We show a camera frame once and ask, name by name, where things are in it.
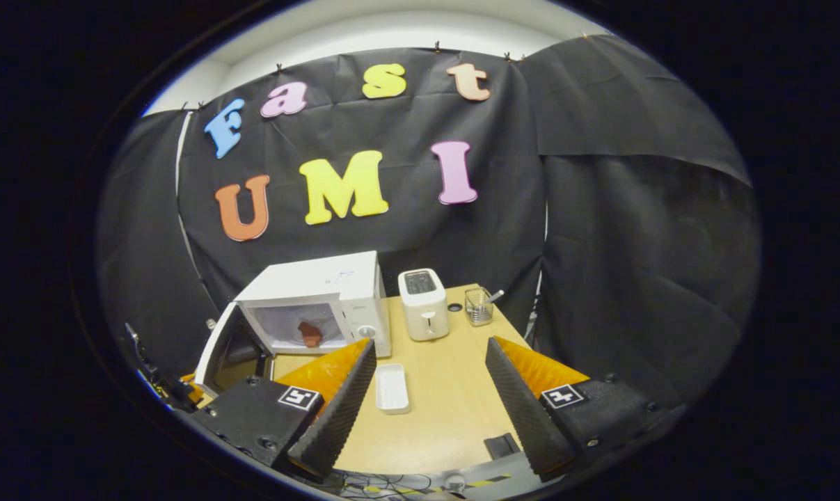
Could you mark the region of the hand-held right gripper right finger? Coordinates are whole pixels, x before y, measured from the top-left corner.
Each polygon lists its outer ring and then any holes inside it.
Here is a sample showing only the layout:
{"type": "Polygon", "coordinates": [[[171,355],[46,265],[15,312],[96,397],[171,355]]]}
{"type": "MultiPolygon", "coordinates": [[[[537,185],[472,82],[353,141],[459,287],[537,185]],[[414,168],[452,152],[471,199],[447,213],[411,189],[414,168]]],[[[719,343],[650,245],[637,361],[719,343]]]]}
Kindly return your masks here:
{"type": "Polygon", "coordinates": [[[589,377],[499,336],[489,338],[484,364],[542,481],[603,468],[667,419],[664,406],[623,381],[589,377]]]}

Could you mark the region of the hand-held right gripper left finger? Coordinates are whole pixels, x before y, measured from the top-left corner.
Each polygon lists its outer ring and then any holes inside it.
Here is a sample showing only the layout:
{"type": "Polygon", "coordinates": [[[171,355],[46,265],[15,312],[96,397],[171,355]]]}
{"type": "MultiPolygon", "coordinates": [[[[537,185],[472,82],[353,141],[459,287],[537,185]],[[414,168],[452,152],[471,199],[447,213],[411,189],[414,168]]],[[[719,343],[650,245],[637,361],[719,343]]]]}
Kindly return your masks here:
{"type": "Polygon", "coordinates": [[[280,380],[236,381],[190,416],[247,459],[322,481],[347,443],[376,368],[374,340],[359,340],[280,380]]]}

